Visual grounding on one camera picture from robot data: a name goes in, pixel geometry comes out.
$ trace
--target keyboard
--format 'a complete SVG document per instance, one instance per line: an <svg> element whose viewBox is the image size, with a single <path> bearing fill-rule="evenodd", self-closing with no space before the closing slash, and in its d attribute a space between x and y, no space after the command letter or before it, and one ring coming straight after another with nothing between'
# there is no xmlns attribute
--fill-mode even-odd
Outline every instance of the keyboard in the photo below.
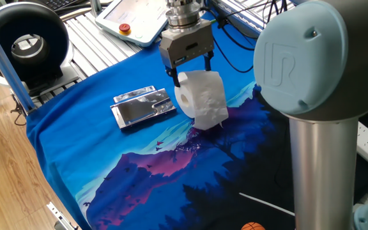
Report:
<svg viewBox="0 0 368 230"><path fill-rule="evenodd" d="M83 3L86 0L39 0L39 2L48 6L52 10L58 10L66 6L71 6L79 3Z"/></svg>

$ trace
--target red emergency stop button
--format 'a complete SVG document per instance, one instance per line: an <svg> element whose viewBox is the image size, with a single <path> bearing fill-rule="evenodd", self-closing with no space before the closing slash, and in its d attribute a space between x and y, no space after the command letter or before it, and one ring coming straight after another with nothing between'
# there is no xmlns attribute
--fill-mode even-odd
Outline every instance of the red emergency stop button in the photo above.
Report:
<svg viewBox="0 0 368 230"><path fill-rule="evenodd" d="M132 32L131 30L130 30L130 25L129 24L126 24L126 23L124 23L124 24L121 24L120 26L119 26L119 32L120 32L120 34L122 34L122 35L129 35L130 34L130 32Z"/></svg>

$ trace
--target mountain print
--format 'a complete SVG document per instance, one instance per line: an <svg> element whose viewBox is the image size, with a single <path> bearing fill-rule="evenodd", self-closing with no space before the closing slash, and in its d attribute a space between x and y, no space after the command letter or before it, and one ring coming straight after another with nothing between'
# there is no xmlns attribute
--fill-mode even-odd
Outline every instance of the mountain print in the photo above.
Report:
<svg viewBox="0 0 368 230"><path fill-rule="evenodd" d="M156 140L155 154L123 154L90 201L91 227L239 230L259 222L294 229L293 217L239 195L293 211L290 160L282 160L290 158L288 121L259 90L229 107L222 126L190 128L173 148Z"/></svg>

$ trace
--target metal rod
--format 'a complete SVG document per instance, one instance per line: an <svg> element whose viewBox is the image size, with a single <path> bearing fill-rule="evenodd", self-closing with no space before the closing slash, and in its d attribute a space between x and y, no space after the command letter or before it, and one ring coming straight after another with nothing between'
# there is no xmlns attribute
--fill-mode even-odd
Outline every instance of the metal rod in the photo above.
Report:
<svg viewBox="0 0 368 230"><path fill-rule="evenodd" d="M5 77L6 81L16 94L19 102L25 108L27 112L35 108L31 97L28 95L24 85L21 83L17 73L13 69L10 60L6 56L3 48L0 45L0 72Z"/></svg>
<svg viewBox="0 0 368 230"><path fill-rule="evenodd" d="M100 4L100 0L90 0L90 5L92 7L92 14L96 18L102 11L102 5Z"/></svg>
<svg viewBox="0 0 368 230"><path fill-rule="evenodd" d="M358 119L289 124L296 230L350 230Z"/></svg>

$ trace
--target orange ball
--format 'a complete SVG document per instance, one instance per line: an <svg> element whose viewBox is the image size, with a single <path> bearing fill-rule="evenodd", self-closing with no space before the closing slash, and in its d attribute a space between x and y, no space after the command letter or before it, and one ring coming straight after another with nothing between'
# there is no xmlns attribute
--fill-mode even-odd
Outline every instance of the orange ball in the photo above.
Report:
<svg viewBox="0 0 368 230"><path fill-rule="evenodd" d="M261 224L251 222L245 224L241 230L265 230L265 228Z"/></svg>

